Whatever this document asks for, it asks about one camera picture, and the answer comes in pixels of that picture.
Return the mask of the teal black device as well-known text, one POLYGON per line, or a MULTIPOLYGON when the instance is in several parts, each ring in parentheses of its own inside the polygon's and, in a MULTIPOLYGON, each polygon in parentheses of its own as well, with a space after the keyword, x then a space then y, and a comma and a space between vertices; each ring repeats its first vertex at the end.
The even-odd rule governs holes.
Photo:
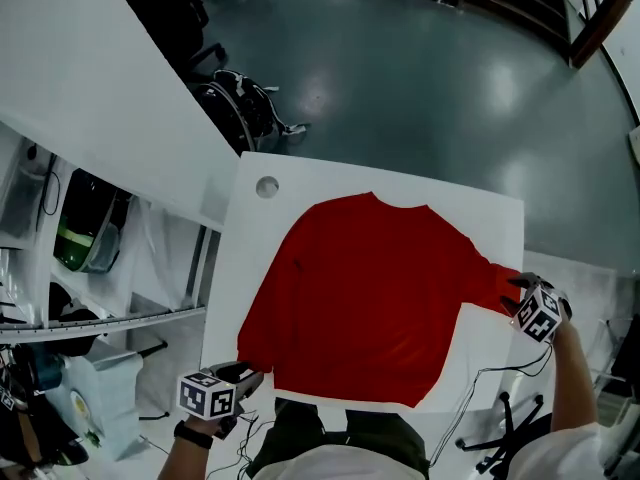
POLYGON ((64 361, 43 344, 28 346, 28 365, 34 389, 48 391, 60 386, 63 378, 64 361))

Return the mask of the black wristwatch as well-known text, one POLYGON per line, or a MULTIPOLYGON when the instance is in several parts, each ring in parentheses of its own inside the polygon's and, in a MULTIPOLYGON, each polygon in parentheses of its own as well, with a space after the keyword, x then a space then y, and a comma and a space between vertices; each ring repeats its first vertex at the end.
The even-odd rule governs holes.
POLYGON ((186 426, 185 421, 180 421, 174 428, 173 436, 188 441, 202 449, 210 450, 213 437, 193 430, 186 426))

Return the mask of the brown wooden newel post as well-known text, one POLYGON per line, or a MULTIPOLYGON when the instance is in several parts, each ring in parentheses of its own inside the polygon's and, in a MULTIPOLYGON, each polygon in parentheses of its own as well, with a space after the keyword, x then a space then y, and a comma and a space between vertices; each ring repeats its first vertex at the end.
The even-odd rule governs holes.
POLYGON ((586 22, 571 43, 569 58, 580 69, 603 46, 604 41, 619 24, 634 0, 594 0, 595 11, 589 14, 587 0, 582 0, 586 22))

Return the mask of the black chrome-frame visitor chair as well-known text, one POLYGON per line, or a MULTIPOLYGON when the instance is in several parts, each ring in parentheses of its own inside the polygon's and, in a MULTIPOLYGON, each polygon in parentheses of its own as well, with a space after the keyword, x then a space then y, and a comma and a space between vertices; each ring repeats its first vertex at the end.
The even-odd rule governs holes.
POLYGON ((596 387, 604 393, 640 403, 640 314, 603 321, 612 344, 612 359, 597 371, 596 387))

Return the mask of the person's left forearm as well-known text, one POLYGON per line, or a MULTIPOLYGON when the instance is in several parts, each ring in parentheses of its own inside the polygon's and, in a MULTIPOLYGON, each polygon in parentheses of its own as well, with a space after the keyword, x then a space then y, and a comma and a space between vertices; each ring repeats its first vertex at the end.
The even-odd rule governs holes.
MULTIPOLYGON (((214 437, 219 430, 217 421, 189 417, 186 426, 214 437)), ((174 442, 157 480, 204 480, 210 450, 174 437, 174 442)))

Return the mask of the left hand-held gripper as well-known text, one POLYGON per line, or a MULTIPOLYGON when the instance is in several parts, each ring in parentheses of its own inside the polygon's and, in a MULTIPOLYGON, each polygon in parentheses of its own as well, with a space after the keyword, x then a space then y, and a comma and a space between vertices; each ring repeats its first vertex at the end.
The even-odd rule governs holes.
POLYGON ((177 380, 177 407, 205 421, 217 421, 215 436, 225 439, 235 428, 242 409, 240 400, 251 397, 264 380, 246 361, 229 361, 193 371, 177 380))

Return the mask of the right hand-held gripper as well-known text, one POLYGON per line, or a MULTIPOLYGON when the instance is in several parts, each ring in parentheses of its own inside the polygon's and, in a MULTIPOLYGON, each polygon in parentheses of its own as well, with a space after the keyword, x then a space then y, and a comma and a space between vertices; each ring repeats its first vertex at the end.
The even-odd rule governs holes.
POLYGON ((507 282, 525 292, 520 302, 501 296, 501 307, 512 317, 511 323, 537 343, 552 339, 559 325, 571 320, 573 311, 566 294, 537 274, 522 272, 507 282))

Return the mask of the black swivel office chair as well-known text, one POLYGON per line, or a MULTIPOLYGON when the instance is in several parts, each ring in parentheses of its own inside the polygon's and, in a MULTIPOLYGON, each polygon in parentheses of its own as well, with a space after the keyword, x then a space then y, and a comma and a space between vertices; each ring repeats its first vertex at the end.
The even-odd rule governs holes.
POLYGON ((455 441, 455 446, 463 452, 496 449, 493 455, 486 456, 478 462, 475 469, 480 475, 488 472, 493 480, 507 480, 509 466, 515 454, 525 445, 550 433, 552 414, 538 416, 544 405, 544 396, 536 394, 533 398, 534 408, 518 426, 515 426, 509 393, 502 392, 499 400, 504 406, 504 435, 499 439, 475 445, 467 445, 462 438, 459 438, 455 441))

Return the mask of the red shirt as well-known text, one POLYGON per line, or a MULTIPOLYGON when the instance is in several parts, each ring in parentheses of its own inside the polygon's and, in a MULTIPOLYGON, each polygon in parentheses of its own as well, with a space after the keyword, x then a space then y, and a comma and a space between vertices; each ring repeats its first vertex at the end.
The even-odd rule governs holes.
POLYGON ((280 390, 414 407, 441 376, 462 305, 503 313, 520 296, 514 276, 428 206, 324 201, 283 239, 238 357, 280 390))

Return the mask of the person's right forearm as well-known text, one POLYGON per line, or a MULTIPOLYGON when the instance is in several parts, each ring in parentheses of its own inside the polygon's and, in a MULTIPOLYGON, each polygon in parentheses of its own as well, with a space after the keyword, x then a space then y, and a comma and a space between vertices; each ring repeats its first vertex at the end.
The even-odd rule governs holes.
POLYGON ((579 335, 568 320, 553 339, 555 386, 551 431, 576 429, 597 422, 596 397, 579 335))

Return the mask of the white metal shelf rack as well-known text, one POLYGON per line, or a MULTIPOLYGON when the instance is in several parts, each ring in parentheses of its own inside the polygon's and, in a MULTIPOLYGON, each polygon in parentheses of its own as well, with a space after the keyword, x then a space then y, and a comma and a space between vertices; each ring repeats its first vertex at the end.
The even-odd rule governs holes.
POLYGON ((76 169, 0 123, 0 344, 119 332, 203 313, 212 231, 130 192, 109 272, 70 272, 54 258, 76 169))

